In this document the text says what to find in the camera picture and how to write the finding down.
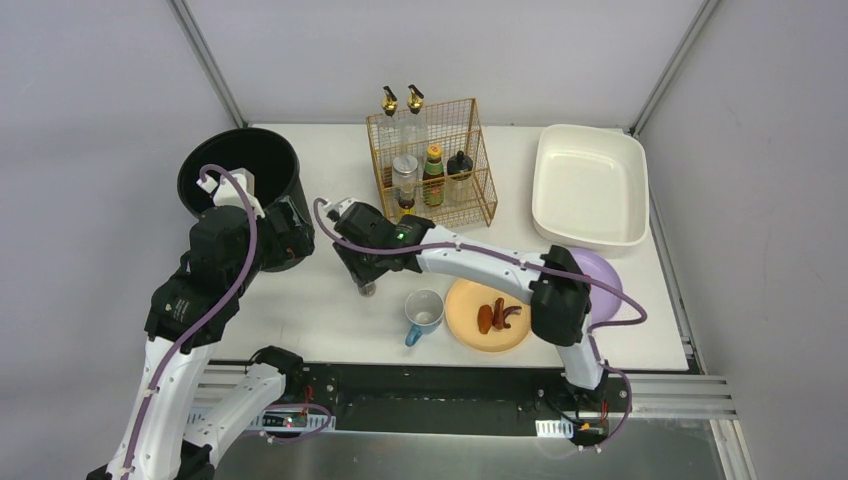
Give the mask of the small black cap jar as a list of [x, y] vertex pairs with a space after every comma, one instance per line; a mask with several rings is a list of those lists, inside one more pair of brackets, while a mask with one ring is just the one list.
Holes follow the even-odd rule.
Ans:
[[369, 282], [358, 288], [358, 293], [363, 297], [372, 297], [376, 293], [376, 284]]

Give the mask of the silver lid spice jar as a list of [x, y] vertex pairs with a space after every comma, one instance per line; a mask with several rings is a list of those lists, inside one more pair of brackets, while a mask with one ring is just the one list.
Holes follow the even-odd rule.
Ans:
[[396, 197], [414, 197], [417, 183], [418, 160], [412, 154], [401, 154], [392, 160], [392, 185]]

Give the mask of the yellow cap green bottle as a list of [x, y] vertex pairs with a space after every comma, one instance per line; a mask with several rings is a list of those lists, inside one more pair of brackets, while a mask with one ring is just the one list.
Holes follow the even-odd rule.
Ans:
[[445, 171], [443, 149], [439, 144], [430, 144], [422, 174], [422, 194], [429, 207], [439, 207], [444, 202]]

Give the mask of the glass bottle with brown sauce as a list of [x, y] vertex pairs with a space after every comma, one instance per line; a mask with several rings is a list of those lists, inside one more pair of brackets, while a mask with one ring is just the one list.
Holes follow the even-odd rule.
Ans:
[[401, 144], [401, 128], [396, 117], [398, 99], [388, 85], [383, 87], [384, 98], [381, 103], [383, 114], [377, 121], [378, 160], [380, 163], [381, 186], [393, 185], [392, 160], [397, 155], [396, 148]]

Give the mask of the blue white mug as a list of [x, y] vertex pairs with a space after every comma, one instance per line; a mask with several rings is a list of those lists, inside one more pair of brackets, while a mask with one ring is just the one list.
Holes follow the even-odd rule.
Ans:
[[445, 313], [444, 299], [433, 290], [416, 290], [407, 297], [404, 313], [410, 322], [404, 344], [413, 347], [422, 337], [433, 333], [441, 325]]

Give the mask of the glass oil bottle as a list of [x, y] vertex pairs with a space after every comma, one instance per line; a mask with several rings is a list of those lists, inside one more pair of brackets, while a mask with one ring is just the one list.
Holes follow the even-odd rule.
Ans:
[[409, 84], [408, 89], [407, 107], [409, 113], [402, 125], [402, 146], [406, 153], [421, 159], [429, 142], [428, 125], [426, 117], [422, 113], [424, 95], [415, 84]]

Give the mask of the black lid glass jar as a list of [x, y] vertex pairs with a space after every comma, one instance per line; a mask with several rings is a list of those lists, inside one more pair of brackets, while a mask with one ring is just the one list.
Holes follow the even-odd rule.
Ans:
[[458, 150], [449, 158], [446, 168], [449, 200], [452, 205], [459, 205], [468, 197], [473, 160], [463, 150]]

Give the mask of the yellow plate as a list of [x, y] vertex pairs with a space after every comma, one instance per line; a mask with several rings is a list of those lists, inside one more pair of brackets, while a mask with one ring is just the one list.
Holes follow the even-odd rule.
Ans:
[[[512, 312], [501, 329], [492, 325], [486, 332], [478, 321], [480, 309], [488, 306], [494, 315], [496, 306]], [[531, 330], [530, 308], [518, 299], [491, 287], [465, 279], [456, 280], [448, 291], [446, 321], [456, 339], [474, 350], [500, 354], [516, 348]]]

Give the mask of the brown sausage pieces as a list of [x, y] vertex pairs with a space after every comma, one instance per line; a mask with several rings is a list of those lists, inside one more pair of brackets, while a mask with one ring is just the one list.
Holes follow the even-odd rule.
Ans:
[[510, 329], [509, 318], [522, 312], [521, 305], [511, 305], [504, 297], [498, 297], [493, 304], [484, 304], [477, 311], [477, 328], [480, 334], [486, 335], [492, 329], [496, 331]]

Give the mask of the purple plate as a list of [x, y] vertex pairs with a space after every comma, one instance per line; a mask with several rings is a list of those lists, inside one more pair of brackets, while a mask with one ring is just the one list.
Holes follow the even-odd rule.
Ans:
[[[622, 281], [617, 271], [602, 256], [582, 248], [572, 248], [570, 252], [584, 275], [600, 280], [617, 290], [622, 289]], [[596, 286], [591, 287], [590, 301], [593, 323], [611, 320], [623, 303], [615, 294]]]

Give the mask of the small yellow label bottle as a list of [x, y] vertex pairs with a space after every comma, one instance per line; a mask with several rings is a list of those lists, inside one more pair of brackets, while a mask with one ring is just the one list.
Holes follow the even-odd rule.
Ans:
[[416, 214], [416, 200], [414, 197], [400, 197], [397, 199], [398, 219], [407, 215]]

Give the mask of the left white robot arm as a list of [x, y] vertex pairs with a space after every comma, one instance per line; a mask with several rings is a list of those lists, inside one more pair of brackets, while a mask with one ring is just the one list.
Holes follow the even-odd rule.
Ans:
[[288, 270], [313, 253], [305, 198], [280, 195], [250, 210], [241, 200], [218, 204], [200, 214], [189, 239], [177, 271], [151, 297], [133, 417], [113, 459], [90, 479], [210, 479], [263, 410], [305, 397], [302, 358], [268, 346], [198, 429], [188, 425], [201, 374], [247, 287], [258, 273]]

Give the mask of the black ribbed trash bin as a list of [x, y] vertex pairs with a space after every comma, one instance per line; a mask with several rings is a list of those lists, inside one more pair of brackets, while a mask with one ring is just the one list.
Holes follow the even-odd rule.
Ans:
[[[254, 195], [265, 210], [279, 197], [291, 197], [312, 225], [300, 181], [298, 156], [288, 140], [262, 128], [242, 128], [219, 133], [197, 146], [177, 175], [177, 192], [195, 217], [211, 208], [210, 197], [196, 185], [199, 170], [215, 164], [228, 171], [239, 168], [255, 176]], [[281, 272], [297, 265], [262, 265], [265, 272]]]

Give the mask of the white rectangular basin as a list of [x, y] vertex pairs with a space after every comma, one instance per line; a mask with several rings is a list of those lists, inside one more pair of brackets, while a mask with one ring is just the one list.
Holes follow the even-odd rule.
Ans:
[[539, 136], [531, 199], [536, 231], [559, 244], [621, 252], [650, 233], [646, 152], [620, 132], [557, 124]]

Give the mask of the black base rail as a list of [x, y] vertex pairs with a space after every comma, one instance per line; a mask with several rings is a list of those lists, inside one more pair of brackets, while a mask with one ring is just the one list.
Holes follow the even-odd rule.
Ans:
[[558, 368], [307, 363], [278, 401], [323, 406], [336, 431], [529, 437], [541, 420], [595, 420], [628, 400], [616, 374], [580, 396]]

